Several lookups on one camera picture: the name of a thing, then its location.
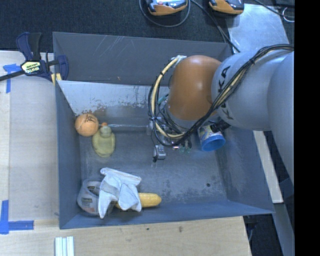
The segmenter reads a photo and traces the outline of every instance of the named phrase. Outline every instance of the cable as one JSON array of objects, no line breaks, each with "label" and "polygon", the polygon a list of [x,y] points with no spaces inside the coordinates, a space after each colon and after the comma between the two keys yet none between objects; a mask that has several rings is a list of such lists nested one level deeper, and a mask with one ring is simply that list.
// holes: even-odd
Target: cable
[{"label": "cable", "polygon": [[[185,132],[180,132],[178,134],[168,134],[166,133],[160,125],[157,123],[156,118],[156,107],[155,107],[155,98],[157,95],[157,90],[159,90],[159,84],[160,80],[163,78],[164,74],[167,72],[167,70],[173,66],[177,61],[178,57],[174,58],[164,69],[162,72],[160,72],[160,75],[156,79],[156,82],[151,86],[151,89],[149,91],[148,95],[148,106],[149,106],[149,115],[151,117],[151,120],[153,121],[153,130],[154,134],[157,138],[157,140],[164,146],[167,147],[173,147],[178,146],[180,144],[183,144],[185,140],[189,139],[190,135],[198,130],[198,128],[201,127],[201,125],[211,116],[211,114],[218,109],[222,104],[224,104],[230,96],[238,89],[239,85],[242,83],[246,73],[249,71],[249,69],[262,57],[264,57],[266,54],[276,51],[276,50],[287,50],[287,51],[294,51],[294,46],[291,46],[289,44],[276,44],[271,46],[266,46],[261,48],[256,52],[256,54],[249,59],[244,65],[242,65],[238,71],[233,75],[233,77],[226,83],[225,87],[222,89],[222,91],[219,93],[219,95],[215,98],[213,101],[211,107],[207,111],[207,113],[201,117],[199,120],[197,120],[193,126],[188,129]],[[158,130],[165,138],[171,139],[170,143],[166,144],[163,141],[160,140],[157,131]]]},{"label": "cable", "polygon": [[[224,41],[225,43],[228,42],[238,53],[240,53],[240,50],[231,42],[231,40],[229,39],[229,37],[226,35],[226,33],[225,33],[225,32],[223,31],[223,29],[220,27],[220,25],[218,24],[216,18],[215,18],[214,16],[210,15],[210,14],[204,9],[204,7],[201,6],[199,3],[197,3],[196,1],[194,1],[194,0],[190,0],[190,1],[191,1],[192,3],[194,3],[196,6],[198,6],[198,7],[199,7],[206,15],[208,15],[208,17],[213,21],[213,23],[215,24],[215,26],[216,26],[217,29],[219,30],[219,32],[220,32],[220,34],[221,34],[221,36],[222,36],[223,41]],[[163,27],[163,28],[175,28],[175,27],[178,27],[178,26],[180,26],[181,24],[183,24],[183,23],[187,20],[189,14],[190,14],[190,9],[191,9],[191,4],[190,4],[190,3],[188,2],[188,0],[187,0],[188,7],[187,7],[187,13],[186,13],[184,19],[183,19],[181,22],[179,22],[178,24],[174,24],[174,25],[162,25],[162,24],[160,24],[160,23],[158,23],[158,22],[155,22],[155,21],[152,20],[150,17],[148,17],[148,15],[147,15],[147,14],[144,12],[144,10],[143,10],[142,2],[143,2],[143,0],[139,0],[139,7],[140,7],[140,11],[142,12],[143,16],[144,16],[148,21],[150,21],[151,23],[153,23],[153,24],[155,24],[155,25],[157,25],[157,26]]]},{"label": "cable", "polygon": [[270,10],[271,12],[273,12],[273,13],[281,16],[281,17],[283,17],[285,21],[291,22],[291,23],[294,23],[294,22],[295,22],[294,20],[293,20],[293,21],[292,21],[292,20],[289,21],[289,20],[287,19],[287,18],[294,18],[294,16],[285,16],[285,15],[284,15],[285,10],[283,10],[283,12],[282,12],[282,14],[281,14],[281,13],[277,12],[276,10],[270,8],[269,6],[265,5],[263,2],[260,2],[259,0],[254,0],[254,1],[257,2],[259,5],[267,8],[267,9]]},{"label": "cable", "polygon": [[175,27],[180,26],[182,23],[184,23],[184,22],[187,20],[187,18],[188,18],[188,16],[189,16],[189,13],[190,13],[190,9],[191,9],[191,4],[189,4],[189,3],[188,3],[188,0],[187,0],[186,3],[187,3],[187,5],[188,5],[188,7],[187,7],[187,13],[186,13],[184,19],[183,19],[181,22],[179,22],[178,24],[174,24],[174,25],[162,25],[162,24],[160,24],[160,23],[157,23],[157,22],[153,21],[151,18],[149,18],[148,15],[145,14],[144,9],[143,9],[143,7],[142,7],[142,1],[143,1],[143,0],[138,0],[138,1],[139,1],[140,11],[142,12],[143,16],[144,16],[148,21],[150,21],[151,23],[153,23],[153,24],[155,24],[155,25],[157,25],[157,26],[159,26],[159,27],[163,27],[163,28],[175,28]]},{"label": "cable", "polygon": [[285,16],[285,11],[288,9],[288,7],[284,8],[283,11],[282,11],[282,16],[283,16],[283,19],[286,21],[286,22],[289,22],[289,23],[295,23],[295,20],[290,20],[290,19],[287,19],[286,16]]},{"label": "cable", "polygon": [[218,24],[216,18],[212,15],[210,15],[205,8],[200,5],[199,3],[197,3],[195,0],[191,0],[192,3],[194,3],[196,6],[198,6],[206,15],[208,15],[208,17],[213,21],[213,23],[216,25],[217,29],[219,30],[224,42],[227,42],[238,52],[240,53],[240,50],[231,42],[231,40],[229,39],[229,37],[226,35],[226,33],[223,31],[223,29],[220,27],[220,25]]}]

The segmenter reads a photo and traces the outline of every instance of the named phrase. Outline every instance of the black cable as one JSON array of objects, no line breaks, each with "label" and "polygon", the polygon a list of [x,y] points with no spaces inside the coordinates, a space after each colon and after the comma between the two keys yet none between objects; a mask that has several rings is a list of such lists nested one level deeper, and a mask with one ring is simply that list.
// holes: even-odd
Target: black cable
[{"label": "black cable", "polygon": [[191,9],[191,4],[190,4],[189,2],[187,2],[187,5],[188,5],[188,7],[187,7],[187,12],[186,12],[186,15],[185,15],[184,19],[183,19],[181,22],[179,22],[178,24],[174,24],[174,25],[162,25],[162,24],[160,24],[160,23],[155,22],[155,21],[152,20],[151,18],[149,18],[148,15],[146,15],[146,13],[144,12],[144,9],[143,9],[143,7],[142,7],[142,1],[143,1],[143,0],[138,0],[138,1],[139,1],[140,11],[142,12],[143,16],[144,16],[148,21],[150,21],[151,23],[153,23],[153,24],[155,24],[155,25],[157,25],[157,26],[159,26],[159,27],[163,27],[163,28],[176,28],[176,27],[180,26],[182,23],[184,23],[184,22],[187,20],[187,18],[188,18],[188,16],[189,16],[189,13],[190,13],[190,9]]},{"label": "black cable", "polygon": [[240,50],[231,42],[231,40],[229,39],[229,37],[226,35],[226,33],[223,31],[223,29],[220,27],[220,25],[218,24],[216,18],[212,15],[210,15],[210,13],[208,13],[205,8],[200,5],[199,3],[197,3],[195,0],[191,0],[192,3],[194,3],[196,6],[198,6],[206,15],[208,15],[208,17],[213,21],[213,23],[216,25],[216,27],[218,28],[220,34],[222,35],[222,38],[224,40],[224,42],[227,42],[238,52],[240,53]]},{"label": "black cable", "polygon": [[254,1],[255,1],[256,3],[258,3],[259,5],[267,8],[267,9],[270,10],[271,12],[273,12],[273,13],[281,16],[281,17],[283,17],[285,20],[286,20],[286,18],[295,18],[294,16],[285,16],[285,15],[281,14],[281,13],[277,12],[276,10],[270,8],[269,6],[265,5],[263,2],[260,2],[259,0],[254,0]]},{"label": "black cable", "polygon": [[[201,117],[199,120],[197,120],[193,126],[187,130],[180,138],[177,138],[175,141],[173,141],[173,139],[171,139],[172,143],[169,144],[165,144],[163,143],[160,139],[158,139],[158,135],[157,135],[157,131],[154,131],[154,134],[156,136],[156,138],[158,139],[158,141],[167,147],[173,147],[173,146],[178,146],[182,143],[184,143],[184,141],[186,139],[188,139],[192,133],[194,133],[195,131],[198,130],[198,128],[201,127],[201,125],[211,116],[211,114],[218,109],[222,104],[224,104],[229,98],[230,96],[237,90],[237,88],[239,87],[239,85],[241,84],[241,82],[243,81],[246,73],[249,71],[250,67],[252,67],[253,65],[255,65],[255,63],[262,58],[263,56],[265,56],[266,54],[268,54],[271,51],[275,51],[275,50],[288,50],[288,51],[294,51],[294,46],[291,46],[289,44],[276,44],[276,45],[271,45],[271,46],[266,46],[261,48],[260,50],[257,51],[257,53],[250,59],[248,60],[244,65],[242,65],[238,71],[233,75],[233,77],[226,83],[225,87],[223,88],[223,90],[220,92],[220,94],[215,98],[215,100],[213,101],[211,107],[209,108],[209,110],[207,111],[207,113]],[[153,118],[153,124],[154,124],[154,129],[156,127],[156,119],[154,117],[154,115],[152,114],[152,110],[151,110],[151,94],[152,94],[152,90],[154,88],[154,84],[151,87],[151,90],[149,92],[149,97],[148,97],[148,104],[149,104],[149,115],[151,115],[151,118]]]}]

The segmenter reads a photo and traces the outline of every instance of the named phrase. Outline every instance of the plastic bottle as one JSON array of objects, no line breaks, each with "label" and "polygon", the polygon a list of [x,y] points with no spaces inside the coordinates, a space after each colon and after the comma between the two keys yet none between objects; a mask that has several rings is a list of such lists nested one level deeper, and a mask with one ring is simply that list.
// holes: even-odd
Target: plastic bottle
[{"label": "plastic bottle", "polygon": [[102,158],[110,157],[115,150],[116,137],[106,122],[101,124],[101,128],[92,136],[94,151]]}]

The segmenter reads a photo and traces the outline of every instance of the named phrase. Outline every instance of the white cloth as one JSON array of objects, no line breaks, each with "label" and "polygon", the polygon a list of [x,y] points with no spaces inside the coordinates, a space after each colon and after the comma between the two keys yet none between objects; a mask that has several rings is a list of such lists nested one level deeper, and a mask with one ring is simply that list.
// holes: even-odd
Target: white cloth
[{"label": "white cloth", "polygon": [[140,212],[142,209],[137,185],[141,178],[129,173],[111,168],[102,168],[100,173],[105,175],[101,182],[98,199],[98,212],[101,219],[112,211],[114,204],[118,202],[124,211],[132,209]]}]

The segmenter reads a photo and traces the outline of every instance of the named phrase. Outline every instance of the wire bundle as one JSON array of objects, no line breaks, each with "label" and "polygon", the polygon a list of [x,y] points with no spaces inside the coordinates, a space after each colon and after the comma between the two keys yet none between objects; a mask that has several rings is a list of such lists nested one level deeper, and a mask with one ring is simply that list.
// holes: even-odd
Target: wire bundle
[{"label": "wire bundle", "polygon": [[[160,72],[155,83],[151,86],[151,89],[148,94],[148,108],[149,108],[148,114],[149,114],[150,120],[153,122],[153,133],[157,138],[157,140],[159,141],[159,143],[166,147],[174,147],[174,146],[179,146],[180,144],[184,145],[186,140],[190,141],[191,134],[196,132],[198,128],[200,128],[203,125],[203,123],[211,116],[211,114],[215,110],[217,110],[222,104],[224,104],[230,98],[230,96],[238,89],[239,85],[243,81],[249,69],[262,57],[276,50],[294,51],[294,47],[289,44],[276,44],[276,45],[266,46],[261,48],[250,60],[248,60],[244,65],[242,65],[239,68],[239,70],[226,83],[223,90],[215,98],[215,100],[213,101],[207,113],[203,117],[201,117],[199,120],[197,120],[192,125],[192,127],[189,128],[187,131],[182,131],[176,125],[170,123],[166,119],[165,119],[165,122],[162,122],[158,118],[159,113],[157,113],[156,106],[158,104],[158,99],[159,99],[160,81],[165,75],[165,73],[168,71],[168,69],[171,68],[174,64],[176,64],[179,57],[177,56],[173,60],[171,60],[166,65],[166,67]],[[165,141],[160,139],[157,132],[163,135]]]}]

